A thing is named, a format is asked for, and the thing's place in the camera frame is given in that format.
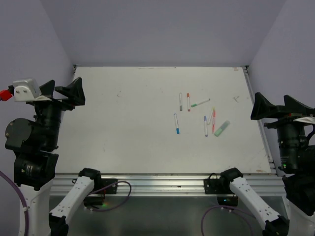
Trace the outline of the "orange capped white pen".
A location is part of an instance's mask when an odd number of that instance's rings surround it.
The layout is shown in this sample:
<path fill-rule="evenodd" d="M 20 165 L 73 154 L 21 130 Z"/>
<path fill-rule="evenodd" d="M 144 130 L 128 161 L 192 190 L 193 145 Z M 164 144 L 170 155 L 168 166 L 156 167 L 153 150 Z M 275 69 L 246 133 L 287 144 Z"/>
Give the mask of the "orange capped white pen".
<path fill-rule="evenodd" d="M 190 94 L 187 93 L 187 110 L 190 112 Z"/>

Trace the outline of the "grey capped white pen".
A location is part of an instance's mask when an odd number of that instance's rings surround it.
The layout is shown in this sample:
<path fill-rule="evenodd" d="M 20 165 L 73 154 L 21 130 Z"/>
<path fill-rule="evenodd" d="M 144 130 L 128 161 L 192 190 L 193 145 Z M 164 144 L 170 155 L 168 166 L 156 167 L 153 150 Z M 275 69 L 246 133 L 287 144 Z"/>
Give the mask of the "grey capped white pen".
<path fill-rule="evenodd" d="M 182 93 L 179 93 L 179 108 L 180 108 L 180 111 L 183 110 L 183 96 L 182 96 Z"/>

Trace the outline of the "blue capped white pen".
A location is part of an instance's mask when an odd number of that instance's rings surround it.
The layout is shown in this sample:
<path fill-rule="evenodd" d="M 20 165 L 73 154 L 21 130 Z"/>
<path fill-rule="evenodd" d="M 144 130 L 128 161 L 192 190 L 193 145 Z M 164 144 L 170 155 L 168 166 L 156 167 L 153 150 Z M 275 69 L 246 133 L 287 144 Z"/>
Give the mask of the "blue capped white pen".
<path fill-rule="evenodd" d="M 176 113 L 174 113 L 174 121 L 175 121 L 175 126 L 176 126 L 176 133 L 180 134 L 179 123 L 178 123 L 178 118 L 177 118 Z"/>

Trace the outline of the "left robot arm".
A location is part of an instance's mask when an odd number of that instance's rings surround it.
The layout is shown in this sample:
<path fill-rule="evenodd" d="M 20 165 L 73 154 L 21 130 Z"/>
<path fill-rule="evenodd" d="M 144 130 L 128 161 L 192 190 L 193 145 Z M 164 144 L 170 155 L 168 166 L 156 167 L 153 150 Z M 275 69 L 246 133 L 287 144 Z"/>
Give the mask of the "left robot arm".
<path fill-rule="evenodd" d="M 100 172 L 84 168 L 59 205 L 49 208 L 59 158 L 55 150 L 58 148 L 62 113 L 85 104 L 83 81 L 76 78 L 68 86 L 58 87 L 53 80 L 41 86 L 34 79 L 19 80 L 1 91 L 1 101 L 10 98 L 32 105 L 35 110 L 33 120 L 17 118 L 5 130 L 5 148 L 13 151 L 16 157 L 11 184 L 21 202 L 19 234 L 65 236 L 83 200 L 102 187 Z"/>

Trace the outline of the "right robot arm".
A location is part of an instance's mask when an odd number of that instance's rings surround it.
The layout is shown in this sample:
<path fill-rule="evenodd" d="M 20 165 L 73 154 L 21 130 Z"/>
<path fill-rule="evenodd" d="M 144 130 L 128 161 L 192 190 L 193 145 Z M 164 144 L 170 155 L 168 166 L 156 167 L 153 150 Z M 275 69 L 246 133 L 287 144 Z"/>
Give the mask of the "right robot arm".
<path fill-rule="evenodd" d="M 262 228 L 264 236 L 313 236 L 315 234 L 315 147 L 309 144 L 314 132 L 305 134 L 305 126 L 314 126 L 315 110 L 289 95 L 284 105 L 273 105 L 260 92 L 254 96 L 252 120 L 274 118 L 265 123 L 276 129 L 280 151 L 279 169 L 282 178 L 289 219 L 269 207 L 249 186 L 243 174 L 232 168 L 220 174 L 219 187 L 225 193 L 236 194 L 250 210 Z"/>

